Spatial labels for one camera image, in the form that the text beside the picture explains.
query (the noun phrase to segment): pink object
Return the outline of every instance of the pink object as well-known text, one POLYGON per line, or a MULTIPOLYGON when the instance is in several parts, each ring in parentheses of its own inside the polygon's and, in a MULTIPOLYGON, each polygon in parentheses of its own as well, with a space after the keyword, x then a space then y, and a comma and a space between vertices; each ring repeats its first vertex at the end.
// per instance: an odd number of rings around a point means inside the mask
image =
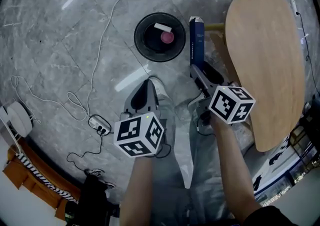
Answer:
POLYGON ((170 44, 174 41, 175 35, 172 32, 162 32, 161 33, 161 41, 166 44, 170 44))

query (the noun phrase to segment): sleeve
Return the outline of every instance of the sleeve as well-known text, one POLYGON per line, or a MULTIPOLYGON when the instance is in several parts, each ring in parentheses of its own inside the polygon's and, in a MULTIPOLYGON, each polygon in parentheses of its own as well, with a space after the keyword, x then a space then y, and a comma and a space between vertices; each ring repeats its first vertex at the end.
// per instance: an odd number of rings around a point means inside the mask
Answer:
POLYGON ((269 225, 281 225, 281 226, 294 226, 287 217, 285 217, 278 208, 274 206, 262 207, 245 219, 243 226, 269 226, 269 225))

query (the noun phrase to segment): blue box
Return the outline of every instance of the blue box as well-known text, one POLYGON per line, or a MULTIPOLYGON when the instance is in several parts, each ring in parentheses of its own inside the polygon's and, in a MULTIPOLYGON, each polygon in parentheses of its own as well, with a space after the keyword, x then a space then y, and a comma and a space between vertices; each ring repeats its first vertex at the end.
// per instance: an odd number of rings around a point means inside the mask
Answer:
POLYGON ((191 16, 190 28, 190 65, 196 65, 200 71, 204 70, 205 60, 205 24, 198 16, 191 16))

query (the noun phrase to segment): oval wooden board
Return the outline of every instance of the oval wooden board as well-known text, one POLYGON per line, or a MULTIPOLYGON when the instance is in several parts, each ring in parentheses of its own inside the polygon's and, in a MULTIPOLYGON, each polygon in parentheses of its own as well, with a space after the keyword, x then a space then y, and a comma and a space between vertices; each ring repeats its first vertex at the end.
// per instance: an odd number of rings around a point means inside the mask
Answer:
POLYGON ((305 96, 297 26, 285 0, 233 0, 226 45, 241 85, 256 99, 250 116, 255 145, 265 152, 294 128, 305 96))

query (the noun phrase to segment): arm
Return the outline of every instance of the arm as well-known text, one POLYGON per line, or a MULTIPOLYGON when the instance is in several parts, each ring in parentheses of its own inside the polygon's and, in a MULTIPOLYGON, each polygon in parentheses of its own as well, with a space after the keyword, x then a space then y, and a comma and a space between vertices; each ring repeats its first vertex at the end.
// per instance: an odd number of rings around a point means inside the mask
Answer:
POLYGON ((252 179, 234 131, 214 114, 210 123, 216 134, 226 203, 234 217, 243 223, 261 206, 255 200, 252 179))
POLYGON ((120 209, 121 226, 149 225, 152 206, 152 160, 137 157, 120 209))

